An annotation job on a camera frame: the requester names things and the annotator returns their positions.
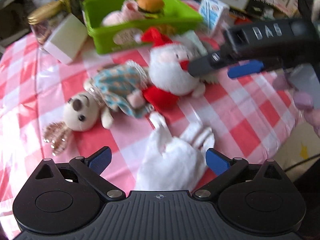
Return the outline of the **Santa Claus plush toy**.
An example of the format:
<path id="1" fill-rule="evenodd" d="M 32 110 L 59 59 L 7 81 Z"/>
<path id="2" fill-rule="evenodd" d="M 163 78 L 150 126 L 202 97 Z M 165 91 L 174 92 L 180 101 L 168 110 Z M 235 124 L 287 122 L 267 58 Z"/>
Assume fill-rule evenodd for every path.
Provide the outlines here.
<path id="1" fill-rule="evenodd" d="M 189 61 L 208 54 L 209 45 L 203 43 L 195 31 L 170 38 L 151 27 L 135 35 L 138 43 L 152 43 L 148 68 L 149 84 L 127 96 L 131 106 L 138 108 L 150 103 L 161 112 L 174 107 L 179 98 L 191 95 L 196 98 L 206 91 L 206 84 L 218 83 L 215 74 L 193 77 L 188 73 Z"/>

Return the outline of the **white plush toy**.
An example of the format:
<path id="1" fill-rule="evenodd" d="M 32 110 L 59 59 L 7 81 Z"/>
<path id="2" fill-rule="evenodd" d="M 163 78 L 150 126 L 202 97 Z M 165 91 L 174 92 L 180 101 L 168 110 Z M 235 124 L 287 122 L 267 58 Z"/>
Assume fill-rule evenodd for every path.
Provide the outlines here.
<path id="1" fill-rule="evenodd" d="M 206 151 L 215 145 L 211 127 L 191 122 L 173 136 L 165 118 L 150 114 L 154 126 L 136 176 L 136 191 L 193 191 L 207 170 Z"/>

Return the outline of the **hamburger plush toy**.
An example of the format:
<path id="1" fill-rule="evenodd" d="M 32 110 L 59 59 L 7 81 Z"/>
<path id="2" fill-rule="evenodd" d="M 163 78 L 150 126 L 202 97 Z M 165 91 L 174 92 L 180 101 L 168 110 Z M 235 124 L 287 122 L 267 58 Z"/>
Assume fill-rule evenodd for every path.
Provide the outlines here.
<path id="1" fill-rule="evenodd" d="M 145 18 L 156 19 L 163 16 L 165 3 L 163 0 L 136 0 L 138 11 Z"/>

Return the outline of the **mouse plush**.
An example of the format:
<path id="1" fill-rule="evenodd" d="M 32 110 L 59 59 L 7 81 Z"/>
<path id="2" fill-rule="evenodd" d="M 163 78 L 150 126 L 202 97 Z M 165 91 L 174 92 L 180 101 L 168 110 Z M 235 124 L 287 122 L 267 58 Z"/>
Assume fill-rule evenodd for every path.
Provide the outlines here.
<path id="1" fill-rule="evenodd" d="M 43 140 L 50 144 L 54 156 L 62 153 L 73 132 L 85 132 L 100 121 L 103 128 L 113 124 L 112 114 L 122 111 L 127 116 L 142 118 L 154 108 L 147 102 L 135 108 L 127 100 L 132 92 L 149 84 L 148 67 L 129 60 L 124 64 L 104 67 L 84 82 L 84 90 L 65 103 L 60 122 L 49 124 Z"/>

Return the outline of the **pink fluffy plush toy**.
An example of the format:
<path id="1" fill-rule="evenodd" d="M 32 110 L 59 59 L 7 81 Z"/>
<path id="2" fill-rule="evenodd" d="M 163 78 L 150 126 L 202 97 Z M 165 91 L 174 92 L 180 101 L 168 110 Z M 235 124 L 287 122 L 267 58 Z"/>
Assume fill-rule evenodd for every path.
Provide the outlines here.
<path id="1" fill-rule="evenodd" d="M 120 10 L 113 11 L 103 18 L 101 26 L 108 27 L 144 19 L 138 3 L 135 0 L 125 0 Z"/>

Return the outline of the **blue white milk carton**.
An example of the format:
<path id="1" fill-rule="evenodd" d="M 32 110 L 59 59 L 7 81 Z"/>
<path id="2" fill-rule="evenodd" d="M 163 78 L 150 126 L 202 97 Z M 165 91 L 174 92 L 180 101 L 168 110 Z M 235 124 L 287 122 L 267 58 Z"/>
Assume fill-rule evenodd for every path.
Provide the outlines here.
<path id="1" fill-rule="evenodd" d="M 229 6 L 220 0 L 202 0 L 199 14 L 203 19 L 201 28 L 210 37 L 233 24 L 229 16 Z"/>

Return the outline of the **green plastic cookie bin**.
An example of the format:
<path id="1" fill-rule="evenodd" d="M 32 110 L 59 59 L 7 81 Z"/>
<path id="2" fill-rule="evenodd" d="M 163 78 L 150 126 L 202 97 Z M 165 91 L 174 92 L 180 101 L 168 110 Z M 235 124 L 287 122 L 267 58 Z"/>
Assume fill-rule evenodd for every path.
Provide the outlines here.
<path id="1" fill-rule="evenodd" d="M 202 17 L 197 10 L 181 0 L 163 0 L 163 15 L 159 18 L 102 26 L 104 17 L 113 11 L 120 10 L 124 1 L 84 0 L 82 3 L 87 33 L 93 38 L 98 54 L 108 54 L 138 46 L 134 36 L 143 33 L 149 27 L 168 27 L 175 34 L 182 34 L 197 29 L 202 22 Z"/>

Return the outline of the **gold lid cookie jar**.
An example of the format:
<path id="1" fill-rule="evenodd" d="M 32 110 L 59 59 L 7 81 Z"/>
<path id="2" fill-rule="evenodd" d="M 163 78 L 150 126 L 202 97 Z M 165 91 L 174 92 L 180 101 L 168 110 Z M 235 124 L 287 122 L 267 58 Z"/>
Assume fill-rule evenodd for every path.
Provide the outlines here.
<path id="1" fill-rule="evenodd" d="M 28 16 L 28 23 L 31 31 L 39 44 L 39 48 L 45 51 L 44 44 L 52 35 L 53 31 L 63 21 L 66 12 L 63 10 L 63 3 L 51 1 L 35 9 Z"/>

